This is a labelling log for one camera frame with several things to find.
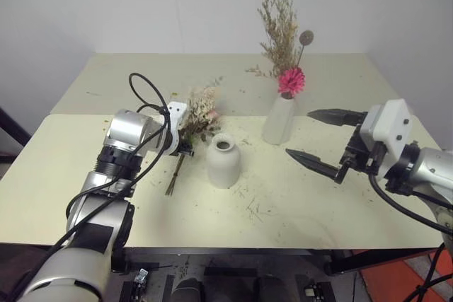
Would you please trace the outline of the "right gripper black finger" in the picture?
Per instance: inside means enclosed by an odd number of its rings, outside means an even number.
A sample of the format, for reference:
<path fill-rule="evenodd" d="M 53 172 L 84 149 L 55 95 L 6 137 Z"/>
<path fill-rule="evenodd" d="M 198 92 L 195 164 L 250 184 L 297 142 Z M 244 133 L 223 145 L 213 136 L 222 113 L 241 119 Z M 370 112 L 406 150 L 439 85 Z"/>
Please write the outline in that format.
<path fill-rule="evenodd" d="M 330 178 L 335 183 L 341 184 L 348 172 L 349 167 L 342 165 L 337 168 L 333 165 L 324 163 L 321 159 L 310 153 L 297 151 L 293 149 L 285 149 L 286 153 L 292 157 L 296 162 L 305 168 L 318 173 L 319 175 Z"/>
<path fill-rule="evenodd" d="M 320 122 L 335 126 L 357 126 L 362 124 L 367 116 L 367 112 L 357 112 L 344 109 L 319 109 L 306 114 L 308 117 Z"/>

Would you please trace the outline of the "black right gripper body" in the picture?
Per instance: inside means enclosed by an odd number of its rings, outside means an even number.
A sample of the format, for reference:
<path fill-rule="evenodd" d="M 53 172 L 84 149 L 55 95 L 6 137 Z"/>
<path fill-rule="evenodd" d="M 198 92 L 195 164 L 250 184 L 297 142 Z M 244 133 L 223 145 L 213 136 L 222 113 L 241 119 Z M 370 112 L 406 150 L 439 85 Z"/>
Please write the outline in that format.
<path fill-rule="evenodd" d="M 384 157 L 387 153 L 384 143 L 373 141 L 371 146 L 367 146 L 360 135 L 361 127 L 361 125 L 357 125 L 355 128 L 340 159 L 340 168 L 338 170 L 339 184 L 344 181 L 350 169 L 377 178 L 379 169 L 384 162 Z"/>

